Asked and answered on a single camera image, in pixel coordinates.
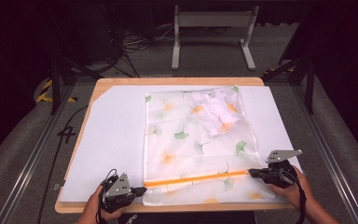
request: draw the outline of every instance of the hand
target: hand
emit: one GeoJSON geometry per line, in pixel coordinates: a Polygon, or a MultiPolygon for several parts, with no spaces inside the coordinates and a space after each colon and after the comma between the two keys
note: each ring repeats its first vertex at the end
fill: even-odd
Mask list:
{"type": "MultiPolygon", "coordinates": [[[[335,218],[333,218],[315,199],[310,188],[310,183],[306,176],[301,174],[301,172],[295,167],[295,171],[298,176],[298,181],[300,182],[301,188],[304,190],[304,193],[307,197],[305,205],[305,213],[307,218],[311,223],[314,224],[338,224],[335,218]]],[[[297,184],[293,184],[286,189],[281,189],[275,185],[269,185],[269,188],[276,194],[280,194],[286,198],[295,209],[300,210],[300,194],[298,191],[297,184]]]]}
{"type": "MultiPolygon", "coordinates": [[[[312,190],[310,188],[310,183],[306,176],[304,176],[295,166],[295,171],[298,176],[298,181],[300,182],[301,188],[304,190],[307,200],[313,200],[312,190]]],[[[275,185],[269,185],[269,188],[276,194],[280,194],[286,198],[295,209],[300,210],[300,194],[298,192],[297,184],[293,184],[286,189],[281,189],[275,185]]]]}
{"type": "MultiPolygon", "coordinates": [[[[95,219],[96,218],[95,215],[98,212],[98,207],[99,207],[98,195],[100,194],[102,188],[103,188],[102,186],[99,186],[97,188],[97,190],[95,190],[95,192],[93,194],[91,194],[91,196],[89,196],[89,200],[87,201],[86,206],[84,207],[83,213],[77,222],[78,224],[96,224],[97,223],[97,221],[95,219]]],[[[106,221],[112,220],[112,219],[121,217],[121,215],[123,214],[125,209],[126,209],[126,207],[122,207],[112,214],[109,214],[102,209],[101,216],[106,221]]]]}

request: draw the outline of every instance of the white board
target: white board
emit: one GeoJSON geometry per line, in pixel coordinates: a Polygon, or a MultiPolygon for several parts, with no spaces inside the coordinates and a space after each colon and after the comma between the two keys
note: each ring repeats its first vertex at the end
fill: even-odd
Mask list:
{"type": "MultiPolygon", "coordinates": [[[[59,202],[86,202],[114,168],[119,175],[128,174],[131,187],[141,187],[144,182],[145,95],[151,91],[211,88],[216,86],[123,85],[109,89],[91,105],[59,202]]],[[[271,150],[293,149],[269,87],[239,88],[243,110],[254,128],[262,161],[271,150]]],[[[300,168],[296,158],[289,161],[300,168]]]]}

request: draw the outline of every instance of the metal frame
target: metal frame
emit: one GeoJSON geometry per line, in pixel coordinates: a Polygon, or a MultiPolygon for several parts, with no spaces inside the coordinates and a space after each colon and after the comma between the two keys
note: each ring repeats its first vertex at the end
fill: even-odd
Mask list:
{"type": "Polygon", "coordinates": [[[179,6],[175,6],[174,31],[175,39],[172,53],[172,70],[179,69],[180,38],[179,27],[198,26],[243,26],[246,27],[246,37],[240,39],[241,49],[249,70],[255,70],[255,62],[249,50],[249,42],[255,27],[258,7],[253,11],[235,12],[179,12],[179,6]]]}

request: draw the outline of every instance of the wooden table edge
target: wooden table edge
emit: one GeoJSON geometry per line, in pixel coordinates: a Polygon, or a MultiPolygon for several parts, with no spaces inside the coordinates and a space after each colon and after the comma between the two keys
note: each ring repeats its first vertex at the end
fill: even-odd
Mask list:
{"type": "MultiPolygon", "coordinates": [[[[199,85],[199,86],[264,86],[260,77],[148,77],[148,78],[101,78],[97,81],[94,91],[89,100],[85,118],[83,120],[74,152],[69,161],[64,180],[70,170],[72,160],[75,157],[81,136],[89,118],[92,103],[102,94],[116,85],[199,85]]],[[[62,203],[59,202],[60,194],[55,203],[55,210],[58,213],[82,213],[86,203],[62,203]]],[[[145,206],[141,203],[133,203],[127,209],[128,213],[142,212],[185,212],[185,211],[235,211],[235,210],[269,210],[293,208],[289,203],[212,203],[212,204],[191,204],[172,206],[145,206]]]]}

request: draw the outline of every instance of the white cloth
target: white cloth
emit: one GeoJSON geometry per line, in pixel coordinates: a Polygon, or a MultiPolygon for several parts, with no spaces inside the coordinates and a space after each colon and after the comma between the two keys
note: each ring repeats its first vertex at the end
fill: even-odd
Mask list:
{"type": "Polygon", "coordinates": [[[249,175],[181,182],[262,166],[238,91],[225,87],[146,95],[145,185],[180,183],[146,186],[144,204],[235,203],[271,195],[264,185],[248,181],[249,175]]]}

